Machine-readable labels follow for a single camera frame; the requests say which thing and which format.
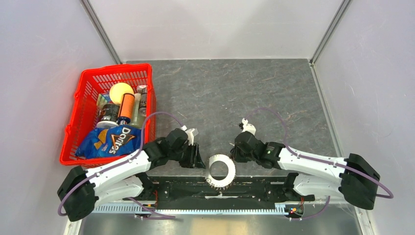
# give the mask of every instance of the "red basket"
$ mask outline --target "red basket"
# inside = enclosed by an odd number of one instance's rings
[[[147,116],[156,111],[156,95],[151,81],[151,65],[112,65],[100,69],[85,70],[79,79],[75,91],[70,122],[65,129],[65,139],[59,161],[63,165],[82,165],[97,167],[113,162],[123,156],[111,158],[85,159],[76,157],[75,151],[85,136],[95,128],[99,108],[96,106],[98,94],[108,92],[118,82],[129,84],[136,92],[138,85],[147,85]],[[144,143],[153,141],[156,136],[156,119],[147,121],[144,132]]]

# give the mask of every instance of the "white wall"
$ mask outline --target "white wall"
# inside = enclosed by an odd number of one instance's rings
[[[58,235],[59,164],[79,74],[112,64],[79,1],[2,1],[1,234]]]
[[[91,0],[122,61],[310,58],[342,0]]]
[[[343,152],[366,158],[395,193],[371,211],[380,235],[415,231],[414,9],[353,1],[316,64]]]

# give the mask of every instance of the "orange cylinder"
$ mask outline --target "orange cylinder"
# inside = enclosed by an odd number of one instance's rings
[[[130,93],[125,93],[122,96],[122,102],[118,113],[118,121],[120,121],[120,124],[122,121],[125,121],[127,124],[131,122],[135,100],[135,96]]]

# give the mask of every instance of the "black can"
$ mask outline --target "black can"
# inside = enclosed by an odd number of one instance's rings
[[[118,126],[118,112],[119,105],[117,104],[104,104],[102,106],[101,112],[98,116],[98,123],[96,126],[98,128],[111,128]]]
[[[138,107],[138,113],[145,117],[147,113],[147,87],[141,90],[140,105]]]

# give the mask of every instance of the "yellow ball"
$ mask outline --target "yellow ball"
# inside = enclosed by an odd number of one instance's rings
[[[121,104],[122,96],[125,93],[134,94],[133,88],[131,88],[131,86],[127,83],[117,83],[113,85],[110,89],[110,99],[114,104]]]

